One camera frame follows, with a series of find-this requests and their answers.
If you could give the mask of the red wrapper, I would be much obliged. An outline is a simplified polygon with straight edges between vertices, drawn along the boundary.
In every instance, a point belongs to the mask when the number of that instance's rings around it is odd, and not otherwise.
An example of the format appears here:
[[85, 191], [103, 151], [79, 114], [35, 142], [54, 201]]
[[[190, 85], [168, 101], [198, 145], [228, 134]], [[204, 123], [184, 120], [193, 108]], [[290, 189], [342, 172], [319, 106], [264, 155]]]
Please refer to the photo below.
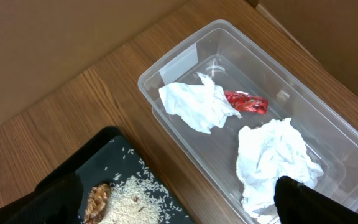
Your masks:
[[250, 95], [241, 91], [224, 90], [224, 95], [229, 104], [238, 111], [247, 111], [265, 115], [269, 101], [257, 95]]

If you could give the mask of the white napkin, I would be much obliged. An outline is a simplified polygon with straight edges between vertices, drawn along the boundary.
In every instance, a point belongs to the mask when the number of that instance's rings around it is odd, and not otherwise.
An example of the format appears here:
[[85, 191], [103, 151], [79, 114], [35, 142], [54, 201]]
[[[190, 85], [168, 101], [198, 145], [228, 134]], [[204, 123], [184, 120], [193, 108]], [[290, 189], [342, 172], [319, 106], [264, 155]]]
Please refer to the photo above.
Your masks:
[[315, 188], [324, 172], [307, 155], [306, 144], [291, 118], [272, 119], [257, 128], [244, 126], [238, 134], [236, 175], [243, 183], [241, 204], [259, 223], [270, 223], [276, 215], [275, 186], [282, 176]]

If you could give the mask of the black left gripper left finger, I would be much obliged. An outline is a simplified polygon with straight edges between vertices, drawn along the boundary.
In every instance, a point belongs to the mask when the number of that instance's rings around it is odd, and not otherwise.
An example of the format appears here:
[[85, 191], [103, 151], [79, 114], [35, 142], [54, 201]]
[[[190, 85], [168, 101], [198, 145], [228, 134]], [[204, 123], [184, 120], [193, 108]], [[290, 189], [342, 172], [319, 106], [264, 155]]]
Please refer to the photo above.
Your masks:
[[71, 173], [0, 208], [0, 224], [72, 223], [82, 198], [81, 179]]

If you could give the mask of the brown food chunk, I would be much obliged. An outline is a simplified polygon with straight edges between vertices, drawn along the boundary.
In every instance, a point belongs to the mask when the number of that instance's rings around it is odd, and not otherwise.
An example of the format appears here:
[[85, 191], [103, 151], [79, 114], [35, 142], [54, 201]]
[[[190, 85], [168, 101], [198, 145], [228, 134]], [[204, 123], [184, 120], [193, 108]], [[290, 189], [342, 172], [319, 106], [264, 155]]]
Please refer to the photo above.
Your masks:
[[102, 221], [110, 194], [111, 187], [107, 183], [102, 183], [91, 188], [85, 209], [85, 224], [98, 224]]

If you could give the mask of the small white tissue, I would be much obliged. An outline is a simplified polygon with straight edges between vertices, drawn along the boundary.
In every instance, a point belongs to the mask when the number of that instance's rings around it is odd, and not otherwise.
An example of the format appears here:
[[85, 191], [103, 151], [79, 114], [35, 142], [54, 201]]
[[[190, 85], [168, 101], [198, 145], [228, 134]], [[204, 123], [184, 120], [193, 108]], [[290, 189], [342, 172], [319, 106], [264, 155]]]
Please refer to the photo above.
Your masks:
[[179, 116], [189, 127], [205, 134], [210, 134], [213, 127], [223, 128], [230, 116], [242, 117], [221, 86], [208, 75], [197, 75], [201, 85], [173, 82], [158, 90], [166, 113]]

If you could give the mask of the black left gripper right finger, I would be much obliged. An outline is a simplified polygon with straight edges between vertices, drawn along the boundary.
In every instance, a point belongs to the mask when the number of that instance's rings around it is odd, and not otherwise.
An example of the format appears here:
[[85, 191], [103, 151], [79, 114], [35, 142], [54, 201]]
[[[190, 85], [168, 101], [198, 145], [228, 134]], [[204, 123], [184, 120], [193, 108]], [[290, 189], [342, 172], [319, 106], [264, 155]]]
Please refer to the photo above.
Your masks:
[[281, 224], [358, 224], [358, 213], [291, 177], [280, 177], [274, 203]]

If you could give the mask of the black tray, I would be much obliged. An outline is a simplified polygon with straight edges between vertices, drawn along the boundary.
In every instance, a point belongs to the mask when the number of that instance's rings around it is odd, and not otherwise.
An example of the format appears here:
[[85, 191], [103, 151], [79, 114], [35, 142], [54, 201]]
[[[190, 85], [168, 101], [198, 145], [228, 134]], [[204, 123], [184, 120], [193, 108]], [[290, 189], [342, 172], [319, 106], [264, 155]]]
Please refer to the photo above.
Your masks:
[[158, 223], [194, 223], [183, 205], [154, 174], [117, 127], [107, 126], [100, 130], [41, 180], [36, 189], [41, 189], [71, 172], [80, 176], [84, 188], [81, 207], [74, 223], [84, 222], [86, 199], [93, 186], [106, 183], [111, 187], [122, 187], [130, 177], [138, 178], [138, 183], [144, 186], [145, 194], [158, 203], [160, 209]]

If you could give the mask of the pile of rice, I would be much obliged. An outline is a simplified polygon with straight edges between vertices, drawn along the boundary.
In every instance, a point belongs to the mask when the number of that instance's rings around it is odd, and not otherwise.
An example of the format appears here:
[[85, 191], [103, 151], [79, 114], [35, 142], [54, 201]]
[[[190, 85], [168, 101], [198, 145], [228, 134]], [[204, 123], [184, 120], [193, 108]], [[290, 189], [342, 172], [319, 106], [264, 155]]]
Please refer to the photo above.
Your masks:
[[105, 224], [186, 224], [193, 220], [174, 199], [135, 150], [118, 150], [119, 165], [102, 223]]

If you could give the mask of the clear plastic bin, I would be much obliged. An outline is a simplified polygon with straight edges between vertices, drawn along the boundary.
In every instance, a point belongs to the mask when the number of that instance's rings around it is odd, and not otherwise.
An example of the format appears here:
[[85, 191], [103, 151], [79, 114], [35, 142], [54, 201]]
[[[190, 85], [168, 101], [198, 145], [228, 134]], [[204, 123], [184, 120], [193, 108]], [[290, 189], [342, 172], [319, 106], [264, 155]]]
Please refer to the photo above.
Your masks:
[[[213, 128], [210, 134], [167, 114], [159, 89], [172, 82], [198, 85], [202, 73], [225, 90], [268, 99], [267, 114], [231, 116], [224, 127]], [[239, 130], [272, 119], [290, 118], [311, 160], [323, 168], [316, 190], [351, 210], [358, 209], [358, 131], [228, 21], [213, 21], [189, 36], [147, 69], [138, 86], [155, 118], [242, 222], [279, 221], [272, 208], [257, 219], [244, 211], [243, 186], [236, 176]]]

